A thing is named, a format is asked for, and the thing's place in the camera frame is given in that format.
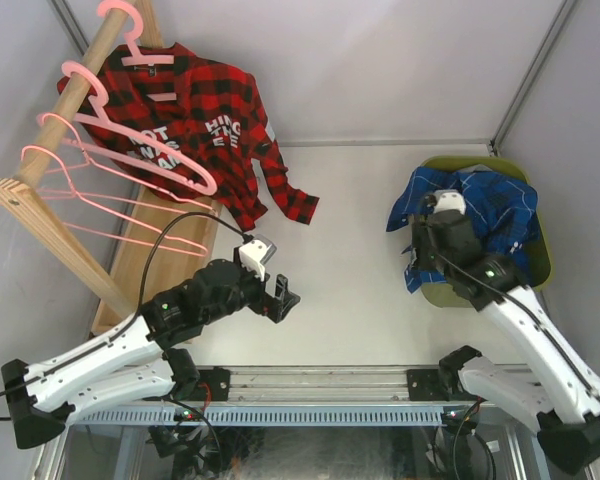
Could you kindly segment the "red plaid shirt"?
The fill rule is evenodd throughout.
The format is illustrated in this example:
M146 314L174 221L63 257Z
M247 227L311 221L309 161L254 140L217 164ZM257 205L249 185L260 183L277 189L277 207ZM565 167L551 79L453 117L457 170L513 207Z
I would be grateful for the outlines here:
M309 224L319 200L290 185L254 76L179 43L160 52L173 63L126 66L126 45L107 57L97 77L109 94L104 107L109 119L206 169L217 184L214 199L241 230L254 229L267 211L258 197L255 163L281 212Z

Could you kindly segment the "pink plastic hanger blue shirt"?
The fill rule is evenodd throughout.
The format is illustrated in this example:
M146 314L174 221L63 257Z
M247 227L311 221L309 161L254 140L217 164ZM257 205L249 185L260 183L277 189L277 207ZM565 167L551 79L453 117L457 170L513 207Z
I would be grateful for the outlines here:
M164 177L202 195L211 196L216 193L217 184L214 177L205 168L182 154L180 150L173 149L159 140L143 134L142 132L111 121L105 111L105 105L109 101L108 92L94 73L92 73L82 64L75 61L64 62L61 66L61 70L62 73L67 77L72 77L74 74L81 76L95 91L95 94L88 98L89 103L94 111L94 115L76 113L74 119L78 123L98 127L108 132L125 136L129 140L135 140L143 146L151 147L154 151L164 153L167 157L176 159L180 165L184 165L190 170L194 171L202 179L202 182L194 182L193 180L174 173L171 170L160 168L153 163L135 159L129 157L128 155L116 154L114 159L117 159L123 163L127 163L135 168L147 170L156 176Z

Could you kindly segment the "blue plaid shirt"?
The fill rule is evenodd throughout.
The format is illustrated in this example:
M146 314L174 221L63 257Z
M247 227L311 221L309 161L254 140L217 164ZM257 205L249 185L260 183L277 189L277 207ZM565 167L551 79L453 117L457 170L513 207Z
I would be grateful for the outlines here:
M408 226L410 219L431 214L433 209L425 205L425 197L447 190L463 197L466 216L482 246L481 255L512 260L523 279L535 286L534 260L525 246L540 237L538 195L534 188L511 176L481 165L453 172L418 167L394 203L386 230L399 230Z

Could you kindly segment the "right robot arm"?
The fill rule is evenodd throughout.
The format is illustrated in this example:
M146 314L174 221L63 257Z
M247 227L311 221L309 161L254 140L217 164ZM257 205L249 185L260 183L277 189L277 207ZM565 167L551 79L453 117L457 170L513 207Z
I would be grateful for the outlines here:
M485 252L459 209L418 215L411 229L416 263L442 273L456 294L498 326L536 378L524 382L465 346L441 361L441 391L495 404L526 426L567 474L599 459L600 376L557 329L515 263Z

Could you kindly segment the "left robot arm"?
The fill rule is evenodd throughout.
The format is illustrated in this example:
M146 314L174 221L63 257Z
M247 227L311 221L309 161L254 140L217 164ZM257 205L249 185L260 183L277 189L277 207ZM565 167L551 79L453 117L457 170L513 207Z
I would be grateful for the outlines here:
M275 323L300 298L284 275L274 294L266 275L214 260L191 279L155 295L138 312L54 358L4 364L1 374L16 445L43 445L93 412L149 397L195 395L199 376L181 343L244 308Z

